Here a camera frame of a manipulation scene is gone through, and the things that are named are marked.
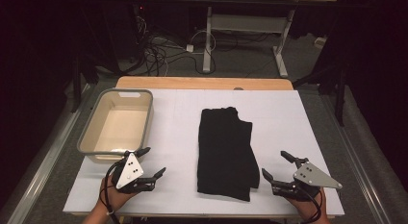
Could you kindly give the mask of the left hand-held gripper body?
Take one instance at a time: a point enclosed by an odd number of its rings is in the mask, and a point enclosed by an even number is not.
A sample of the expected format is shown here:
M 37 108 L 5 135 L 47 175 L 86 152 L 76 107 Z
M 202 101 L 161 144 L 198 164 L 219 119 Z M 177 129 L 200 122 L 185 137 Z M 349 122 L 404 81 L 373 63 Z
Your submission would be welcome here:
M 151 178 L 142 177 L 144 171 L 139 158 L 134 155 L 134 152 L 126 152 L 124 158 L 118 162 L 112 176 L 112 183 L 119 192 L 130 194 L 152 191 L 155 188 L 156 182 Z

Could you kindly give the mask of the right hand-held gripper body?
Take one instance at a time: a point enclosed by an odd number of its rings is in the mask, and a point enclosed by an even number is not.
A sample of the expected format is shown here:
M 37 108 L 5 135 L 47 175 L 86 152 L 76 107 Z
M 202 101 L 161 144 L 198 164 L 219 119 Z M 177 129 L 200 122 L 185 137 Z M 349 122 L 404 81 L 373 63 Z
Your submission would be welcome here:
M 309 162 L 307 158 L 286 157 L 296 165 L 293 181 L 290 183 L 275 181 L 270 177 L 272 193 L 276 196 L 294 199 L 295 201 L 311 201 L 322 187 L 341 189 L 343 185 Z

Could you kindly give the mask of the translucent plastic bin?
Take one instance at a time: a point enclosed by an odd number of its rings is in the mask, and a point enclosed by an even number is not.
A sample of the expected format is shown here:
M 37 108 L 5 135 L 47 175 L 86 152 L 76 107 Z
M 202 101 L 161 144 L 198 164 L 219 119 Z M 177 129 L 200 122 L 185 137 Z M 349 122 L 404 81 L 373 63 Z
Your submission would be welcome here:
M 151 91 L 106 89 L 91 110 L 77 149 L 95 162 L 120 160 L 126 151 L 147 146 L 153 113 Z

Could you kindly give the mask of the black garment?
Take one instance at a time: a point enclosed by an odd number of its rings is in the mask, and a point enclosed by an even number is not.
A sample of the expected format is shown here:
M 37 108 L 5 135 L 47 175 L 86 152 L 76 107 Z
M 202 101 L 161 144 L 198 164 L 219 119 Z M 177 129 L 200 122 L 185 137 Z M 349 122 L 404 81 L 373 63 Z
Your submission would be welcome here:
M 204 109 L 198 132 L 197 191 L 245 202 L 260 184 L 259 166 L 251 147 L 253 123 L 239 118 L 236 108 Z

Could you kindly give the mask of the person's left hand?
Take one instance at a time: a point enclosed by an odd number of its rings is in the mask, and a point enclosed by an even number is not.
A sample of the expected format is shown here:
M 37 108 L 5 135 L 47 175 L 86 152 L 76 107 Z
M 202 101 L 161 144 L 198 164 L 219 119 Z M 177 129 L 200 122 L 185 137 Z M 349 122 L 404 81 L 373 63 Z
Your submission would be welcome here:
M 112 210 L 116 212 L 135 196 L 136 193 L 126 194 L 119 192 L 112 184 L 111 176 L 109 176 L 108 178 L 104 177 L 101 181 L 97 203 L 101 203 L 105 207 L 110 205 Z

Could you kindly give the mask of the person's right hand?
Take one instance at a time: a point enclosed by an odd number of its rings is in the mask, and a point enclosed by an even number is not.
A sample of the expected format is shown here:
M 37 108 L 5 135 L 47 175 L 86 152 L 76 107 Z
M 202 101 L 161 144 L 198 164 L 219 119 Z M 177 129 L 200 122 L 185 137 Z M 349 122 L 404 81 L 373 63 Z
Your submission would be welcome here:
M 317 194 L 315 200 L 320 207 L 320 216 L 328 217 L 326 212 L 326 196 L 323 188 Z M 304 221 L 311 219 L 318 212 L 317 207 L 312 201 L 299 202 L 294 199 L 289 199 L 289 202 L 297 209 L 299 216 Z

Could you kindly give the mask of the white table mat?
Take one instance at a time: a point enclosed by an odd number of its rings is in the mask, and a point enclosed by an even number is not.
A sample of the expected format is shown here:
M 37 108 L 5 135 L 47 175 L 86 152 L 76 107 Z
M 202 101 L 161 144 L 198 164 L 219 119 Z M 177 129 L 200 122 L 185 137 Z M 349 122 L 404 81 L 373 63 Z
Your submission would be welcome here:
M 251 147 L 257 163 L 277 180 L 289 181 L 293 164 L 281 157 L 287 151 L 308 158 L 326 172 L 301 98 L 295 90 L 151 89 L 153 118 L 141 167 L 150 176 L 166 167 L 151 192 L 143 192 L 120 209 L 133 216 L 178 217 L 290 217 L 294 207 L 272 194 L 261 181 L 244 202 L 197 191 L 198 127 L 204 109 L 234 107 L 239 118 L 253 123 Z M 65 212 L 84 214 L 98 197 L 101 179 L 114 161 L 95 162 L 85 156 L 64 206 Z

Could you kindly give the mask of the black stand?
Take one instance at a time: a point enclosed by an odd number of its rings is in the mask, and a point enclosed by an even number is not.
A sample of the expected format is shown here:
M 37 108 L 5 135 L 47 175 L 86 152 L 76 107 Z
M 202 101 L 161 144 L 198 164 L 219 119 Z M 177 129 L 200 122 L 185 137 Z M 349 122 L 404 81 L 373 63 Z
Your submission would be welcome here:
M 313 72 L 292 82 L 293 88 L 305 84 L 318 84 L 318 92 L 322 95 L 336 94 L 334 115 L 340 126 L 344 125 L 344 92 L 345 92 L 346 68 L 339 65 L 329 65 L 320 71 Z
M 95 57 L 91 54 L 78 53 L 72 61 L 72 112 L 76 112 L 79 109 L 82 101 L 82 78 L 85 78 L 89 84 L 97 84 L 99 81 Z

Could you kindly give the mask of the wooden table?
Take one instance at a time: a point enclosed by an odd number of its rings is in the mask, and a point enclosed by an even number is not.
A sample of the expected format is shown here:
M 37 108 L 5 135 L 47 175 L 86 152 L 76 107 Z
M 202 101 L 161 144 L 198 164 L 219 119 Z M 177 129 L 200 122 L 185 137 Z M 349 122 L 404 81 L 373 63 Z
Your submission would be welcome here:
M 225 79 L 225 78 L 178 78 L 178 77 L 123 77 L 119 85 L 130 88 L 146 89 L 215 89 L 233 90 L 242 87 L 244 90 L 294 90 L 291 84 L 279 79 Z

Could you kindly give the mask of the metal floor rail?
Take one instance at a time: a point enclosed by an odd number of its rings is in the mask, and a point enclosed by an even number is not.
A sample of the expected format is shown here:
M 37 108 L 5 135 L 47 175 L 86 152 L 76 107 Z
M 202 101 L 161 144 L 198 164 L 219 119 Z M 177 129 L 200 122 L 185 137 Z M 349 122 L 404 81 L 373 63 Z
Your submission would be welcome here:
M 350 164 L 352 172 L 358 182 L 360 190 L 365 197 L 366 203 L 370 208 L 376 224 L 391 224 L 390 218 L 386 213 L 382 202 L 380 201 L 374 184 L 371 182 L 368 173 L 364 169 L 364 166 L 357 156 L 357 153 L 354 150 L 354 146 L 351 143 L 351 140 L 347 135 L 344 127 L 340 125 L 338 119 L 336 118 L 335 110 L 333 109 L 331 100 L 328 96 L 321 96 L 321 101 L 325 109 L 329 112 L 329 117 L 335 124 L 337 132 L 341 137 L 347 161 Z
M 80 87 L 80 96 L 82 99 L 75 112 L 71 110 L 75 107 L 73 91 L 69 92 L 70 98 L 54 126 L 50 137 L 46 140 L 39 154 L 30 164 L 29 175 L 23 177 L 25 183 L 23 193 L 15 204 L 13 212 L 9 215 L 4 224 L 23 224 L 27 219 L 44 190 L 78 117 L 84 110 L 83 104 L 88 102 L 93 91 L 94 85 L 85 84 L 83 87 Z

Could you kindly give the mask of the white frame desk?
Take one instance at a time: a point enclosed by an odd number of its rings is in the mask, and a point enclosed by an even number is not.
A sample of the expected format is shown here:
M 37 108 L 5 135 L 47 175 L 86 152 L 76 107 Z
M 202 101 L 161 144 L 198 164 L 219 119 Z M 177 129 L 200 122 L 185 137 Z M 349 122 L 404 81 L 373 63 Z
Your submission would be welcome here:
M 337 0 L 276 0 L 281 3 L 317 3 L 336 2 Z M 262 16 L 231 13 L 214 13 L 211 6 L 207 9 L 206 43 L 203 51 L 203 71 L 209 73 L 212 70 L 212 51 L 216 48 L 216 39 L 213 30 L 232 32 L 257 32 L 278 34 L 279 44 L 272 47 L 273 59 L 276 62 L 278 72 L 282 78 L 288 77 L 288 72 L 283 60 L 282 50 L 293 23 L 295 8 L 288 10 L 284 16 Z

